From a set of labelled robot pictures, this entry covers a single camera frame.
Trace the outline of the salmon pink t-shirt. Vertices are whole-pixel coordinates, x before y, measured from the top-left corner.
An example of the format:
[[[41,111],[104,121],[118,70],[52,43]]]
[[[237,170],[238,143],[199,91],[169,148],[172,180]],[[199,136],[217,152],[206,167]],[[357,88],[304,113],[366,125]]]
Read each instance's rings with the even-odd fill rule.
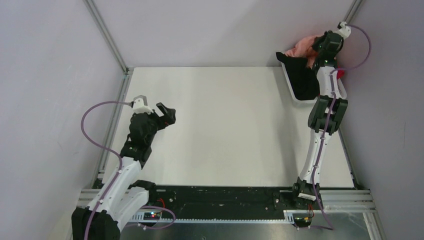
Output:
[[[313,44],[320,35],[310,35],[302,38],[296,45],[287,50],[284,54],[292,58],[305,58],[307,59],[307,67],[312,68],[318,52],[313,49]]]

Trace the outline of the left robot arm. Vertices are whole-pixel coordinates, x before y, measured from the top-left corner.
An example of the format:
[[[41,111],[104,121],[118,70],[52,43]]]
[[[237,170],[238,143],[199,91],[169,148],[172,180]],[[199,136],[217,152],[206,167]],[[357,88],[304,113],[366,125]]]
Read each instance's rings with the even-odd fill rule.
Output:
[[[135,180],[152,153],[156,133],[176,122],[176,110],[159,102],[155,110],[144,103],[127,103],[133,110],[129,134],[120,152],[118,164],[107,182],[85,207],[76,207],[71,215],[75,240],[118,240],[130,218],[141,208],[152,208],[158,195],[152,182]]]

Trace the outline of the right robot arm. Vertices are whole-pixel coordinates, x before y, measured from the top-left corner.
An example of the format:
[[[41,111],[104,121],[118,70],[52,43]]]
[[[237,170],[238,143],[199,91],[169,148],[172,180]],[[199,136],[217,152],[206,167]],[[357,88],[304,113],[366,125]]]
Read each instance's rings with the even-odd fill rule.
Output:
[[[340,93],[336,70],[336,55],[342,49],[344,40],[342,33],[329,30],[312,45],[317,51],[312,69],[319,83],[319,94],[307,121],[311,132],[305,164],[290,195],[290,202],[297,209],[308,208],[319,200],[325,150],[347,110],[348,101]]]

